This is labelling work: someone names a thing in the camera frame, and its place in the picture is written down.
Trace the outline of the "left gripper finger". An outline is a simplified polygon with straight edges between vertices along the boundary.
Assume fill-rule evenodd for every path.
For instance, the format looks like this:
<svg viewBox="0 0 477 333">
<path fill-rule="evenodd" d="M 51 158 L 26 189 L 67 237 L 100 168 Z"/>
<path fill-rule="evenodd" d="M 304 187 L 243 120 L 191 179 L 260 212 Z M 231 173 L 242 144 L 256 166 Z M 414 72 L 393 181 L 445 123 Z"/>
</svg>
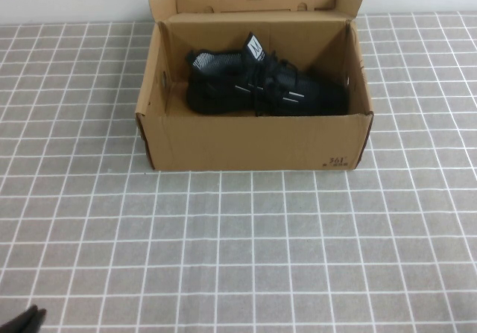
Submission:
<svg viewBox="0 0 477 333">
<path fill-rule="evenodd" d="M 22 312 L 19 316 L 13 318 L 7 323 L 3 324 L 1 326 L 1 333 L 22 333 L 22 328 L 26 323 L 26 313 L 29 309 Z"/>
<path fill-rule="evenodd" d="M 26 313 L 26 323 L 23 333 L 38 333 L 45 320 L 47 310 L 44 308 L 30 308 Z"/>
</svg>

